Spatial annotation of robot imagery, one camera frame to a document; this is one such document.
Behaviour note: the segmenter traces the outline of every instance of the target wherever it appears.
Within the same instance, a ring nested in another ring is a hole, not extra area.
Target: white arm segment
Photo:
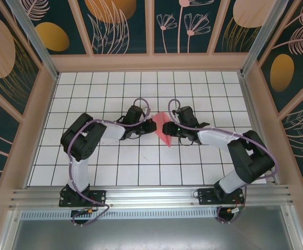
[[[199,140],[204,145],[211,145],[229,152],[228,143],[238,139],[235,136],[225,134],[218,131],[200,131],[198,133]],[[233,170],[220,180],[220,186],[227,194],[232,193],[237,188],[245,185],[246,183],[237,175]]]
[[[125,128],[116,124],[110,124],[104,122],[106,125],[106,130],[102,138],[110,138],[120,140],[125,133]],[[80,162],[76,161],[75,158],[72,158],[72,178],[75,182],[76,187],[80,192],[86,189],[89,185],[88,182],[88,162],[89,159],[81,160]],[[74,190],[74,187],[69,179],[68,185]]]

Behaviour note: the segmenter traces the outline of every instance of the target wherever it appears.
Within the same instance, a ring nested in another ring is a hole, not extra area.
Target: enclosure
[[[63,133],[140,97],[148,118],[176,98],[208,127],[262,138],[279,170],[247,187],[238,221],[195,197],[234,170],[230,154],[150,133],[100,140],[88,182],[110,209],[70,222]],[[0,0],[0,249],[44,245],[303,249],[303,1]]]

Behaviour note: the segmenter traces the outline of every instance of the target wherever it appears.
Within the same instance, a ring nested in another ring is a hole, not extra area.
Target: black mounting plate
[[[88,198],[95,200],[96,202],[105,203],[106,191],[105,190],[90,190],[87,195]],[[83,199],[77,200],[71,198],[69,191],[61,191],[61,196],[58,203],[59,207],[92,207],[92,202],[84,201]]]
[[[198,189],[198,199],[199,205],[222,205],[222,204],[236,204],[236,197],[238,201],[244,203],[243,191],[241,189],[236,189],[234,192],[226,196],[222,201],[220,201],[214,193],[214,188]]]

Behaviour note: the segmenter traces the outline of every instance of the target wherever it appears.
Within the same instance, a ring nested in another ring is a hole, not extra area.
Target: white grid mat
[[[167,111],[168,101],[176,97],[182,106],[193,108],[200,123],[239,133],[251,129],[235,72],[62,73],[29,185],[65,185],[68,159],[60,146],[63,132],[85,112],[94,119],[117,120],[137,97],[149,102],[151,116]],[[233,169],[229,153],[206,145],[179,145],[177,138],[168,148],[152,133],[120,142],[101,139],[89,158],[89,182],[97,186],[214,184]]]

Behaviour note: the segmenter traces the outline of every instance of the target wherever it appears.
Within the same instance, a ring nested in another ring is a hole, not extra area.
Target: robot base
[[[60,192],[59,207],[92,207],[92,202],[83,199],[77,192],[66,185],[65,191]],[[95,200],[96,202],[105,203],[106,191],[105,190],[90,190],[88,186],[83,192],[87,198]]]
[[[198,189],[199,205],[235,205],[236,200],[240,203],[244,202],[243,191],[241,189],[236,189],[231,194],[223,197],[220,200],[216,195],[213,187],[206,189]]]

